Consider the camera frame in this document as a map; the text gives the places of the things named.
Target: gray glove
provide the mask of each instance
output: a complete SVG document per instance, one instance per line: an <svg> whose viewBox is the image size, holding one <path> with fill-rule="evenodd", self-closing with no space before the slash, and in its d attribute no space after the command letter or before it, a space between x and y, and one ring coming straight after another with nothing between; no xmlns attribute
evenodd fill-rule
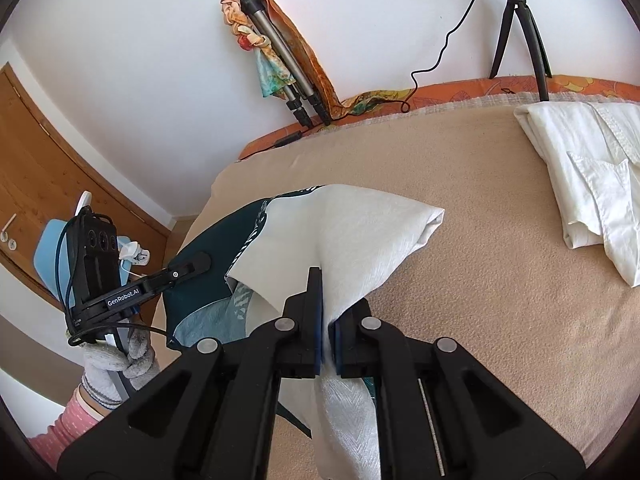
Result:
<svg viewBox="0 0 640 480"><path fill-rule="evenodd" d="M103 341L82 345L82 386L93 400L108 410L121 405L122 399L109 377L109 371L122 372L136 390L159 373L160 367L150 340L150 334L146 330L136 328L130 331L128 355Z"/></svg>

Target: white plug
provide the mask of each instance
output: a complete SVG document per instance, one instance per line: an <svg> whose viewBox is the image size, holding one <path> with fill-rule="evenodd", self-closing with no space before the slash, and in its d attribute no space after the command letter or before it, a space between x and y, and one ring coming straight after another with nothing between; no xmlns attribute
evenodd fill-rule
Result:
<svg viewBox="0 0 640 480"><path fill-rule="evenodd" d="M151 258L151 253L146 249L140 249L140 252L134 258L134 265L146 265L149 263L149 259Z"/></svg>
<svg viewBox="0 0 640 480"><path fill-rule="evenodd" d="M142 247L138 242L129 242L120 248L120 259L135 263L135 257L140 254Z"/></svg>
<svg viewBox="0 0 640 480"><path fill-rule="evenodd" d="M91 198L92 198L92 194L90 191L82 192L82 196L80 197L80 200L78 200L78 205L76 206L75 216L78 216L78 213L84 206L91 205Z"/></svg>

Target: black tripod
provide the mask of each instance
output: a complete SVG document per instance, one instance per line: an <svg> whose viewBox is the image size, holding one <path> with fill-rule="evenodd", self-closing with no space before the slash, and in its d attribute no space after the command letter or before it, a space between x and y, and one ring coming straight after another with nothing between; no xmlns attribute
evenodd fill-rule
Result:
<svg viewBox="0 0 640 480"><path fill-rule="evenodd" d="M533 19L533 14L527 5L527 0L507 0L507 7L504 9L504 14L502 15L502 27L500 28L498 47L495 51L494 66L491 68L489 79L493 79L498 75L500 63L504 57L504 49L509 39L514 11L518 15L527 46L529 47L529 53L531 54L531 60L533 62L533 71L536 74L536 80L538 82L540 100L549 101L549 90L546 88L545 75L552 77L551 68L549 66L549 60L546 57L545 46L542 44L542 38L540 38L536 20Z"/></svg>

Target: power cord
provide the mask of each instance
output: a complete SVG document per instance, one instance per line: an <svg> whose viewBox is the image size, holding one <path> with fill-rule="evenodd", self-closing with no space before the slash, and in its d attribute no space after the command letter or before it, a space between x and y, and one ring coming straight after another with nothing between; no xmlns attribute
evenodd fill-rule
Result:
<svg viewBox="0 0 640 480"><path fill-rule="evenodd" d="M92 326L91 328L87 328L85 330L81 330L77 334L71 336L67 343L69 346L78 346L82 344L82 338L93 334L96 332L101 332L103 330L108 330L110 328L139 328L140 330L146 330L147 332L155 332L157 334L163 335L167 341L174 341L178 348L184 348L182 344L175 338L173 335L169 335L166 330L162 330L161 328L156 328L155 326L147 326L140 323L122 323L122 322L114 322L114 323L104 323L102 325Z"/></svg>
<svg viewBox="0 0 640 480"><path fill-rule="evenodd" d="M311 128L306 129L304 132L297 131L295 133L289 134L286 137L282 137L281 139L276 140L271 146L267 146L266 148L258 150L257 152L252 152L249 155L244 156L240 160L245 160L246 158L249 158L250 156L255 155L256 153L267 152L269 150L272 150L273 148L281 148L282 146L286 146L287 144L295 142L296 140L301 139L303 134L306 134L308 131L315 128L316 126L319 126L320 124L321 123L314 124Z"/></svg>
<svg viewBox="0 0 640 480"><path fill-rule="evenodd" d="M442 47L442 50L440 51L440 55L438 56L438 60L436 61L436 64L433 65L431 68L427 68L427 69L423 69L423 70L414 70L413 72L411 72L411 79L414 80L414 89L411 90L411 92L409 93L409 95L407 97L405 97L403 100L400 99L373 99L372 102L374 104L382 104L382 103L400 103L400 111L403 114L409 113L409 111L411 110L411 105L409 104L409 99L411 99L414 94L418 91L418 81L415 78L416 74L425 74L427 72L433 72L434 70L437 69L437 67L439 67L440 62L442 61L442 55L444 54L444 51L447 49L447 47L449 46L449 37L456 32L460 27L462 27L462 24L465 22L466 17L469 15L469 12L471 12L472 7L474 6L474 3L476 2L476 0L471 0L471 2L469 3L469 6L466 8L466 11L464 13L464 15L462 16L462 19L458 22L458 24L452 28L447 35L445 36L444 39L444 46ZM338 121L340 119L343 119L344 117L346 117L348 114L343 115L342 117L335 119L335 121Z"/></svg>
<svg viewBox="0 0 640 480"><path fill-rule="evenodd" d="M146 276L146 274L136 274L135 272L131 272L130 270L127 270L124 268L124 260L120 261L120 268L122 270L124 270L125 272L128 272L129 274L131 274L132 276L135 276L136 278L144 278Z"/></svg>
<svg viewBox="0 0 640 480"><path fill-rule="evenodd" d="M60 233L60 238L58 238L58 244L56 246L56 258L55 258L56 269L54 271L55 279L56 279L56 292L58 294L58 299L62 304L62 309L65 313L66 326L69 329L69 332L71 332L71 329L73 327L73 320L71 318L71 307L69 306L69 298L71 294L71 288L73 286L74 277L76 275L76 269L78 267L78 258L76 257L76 259L73 262L73 265L70 266L69 282L66 286L65 295L62 296L62 288L60 287L60 252L62 250L62 243L65 240L65 236L66 236L66 233L69 231L69 228L73 225L75 220L82 218L82 216L85 216L87 214L88 212L86 210L81 209L78 215L74 216L71 220L69 220L65 224L65 226L62 228L62 232ZM110 224L113 225L113 220L107 215L93 213L93 212L92 214L98 218L104 218ZM81 330L77 334L69 337L67 342L69 346L78 346L79 344L82 344L83 337L96 332L101 332L103 330L108 330L110 328L139 328L140 330L146 330L147 332L155 332L160 335L163 335L167 339L167 341L174 341L178 345L178 348L184 348L173 335L169 335L165 330L162 330L161 328L156 328L155 326L147 326L139 323L123 323L123 322L104 323L102 325L92 326L91 328Z"/></svg>

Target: floor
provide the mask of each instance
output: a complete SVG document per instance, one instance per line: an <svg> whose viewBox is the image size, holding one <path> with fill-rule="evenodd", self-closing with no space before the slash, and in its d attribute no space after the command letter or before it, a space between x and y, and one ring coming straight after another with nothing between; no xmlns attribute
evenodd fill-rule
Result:
<svg viewBox="0 0 640 480"><path fill-rule="evenodd" d="M164 262L162 263L163 267L166 267L166 264L169 263L176 254L178 254L182 242L186 238L187 232L189 232L189 229L196 218L197 216L184 217L175 223L175 226L166 241Z"/></svg>

